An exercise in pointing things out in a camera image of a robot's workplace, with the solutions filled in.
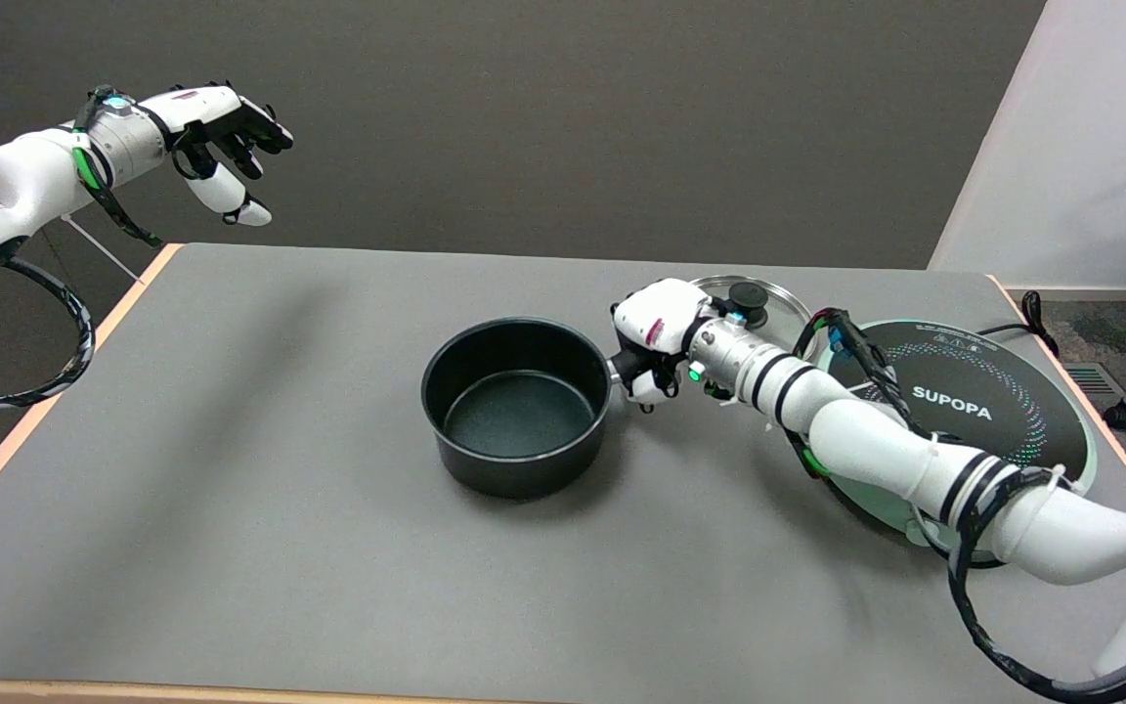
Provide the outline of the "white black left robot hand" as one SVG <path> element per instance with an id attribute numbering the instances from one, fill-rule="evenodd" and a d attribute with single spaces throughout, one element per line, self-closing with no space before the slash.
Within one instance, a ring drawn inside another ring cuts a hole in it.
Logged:
<path id="1" fill-rule="evenodd" d="M 155 121 L 176 173 L 193 196 L 229 226 L 272 223 L 267 205 L 247 190 L 244 179 L 263 178 L 258 153 L 294 148 L 291 130 L 269 106 L 258 106 L 232 84 L 175 88 L 137 104 Z"/>

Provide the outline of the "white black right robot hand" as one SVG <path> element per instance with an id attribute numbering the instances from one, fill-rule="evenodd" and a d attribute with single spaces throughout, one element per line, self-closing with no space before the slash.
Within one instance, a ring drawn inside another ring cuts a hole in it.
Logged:
<path id="1" fill-rule="evenodd" d="M 674 398 L 680 366 L 692 335 L 716 317 L 714 298 L 700 286 L 663 278 L 613 304 L 614 332 L 620 349 L 609 358 L 613 378 L 643 412 Z"/>

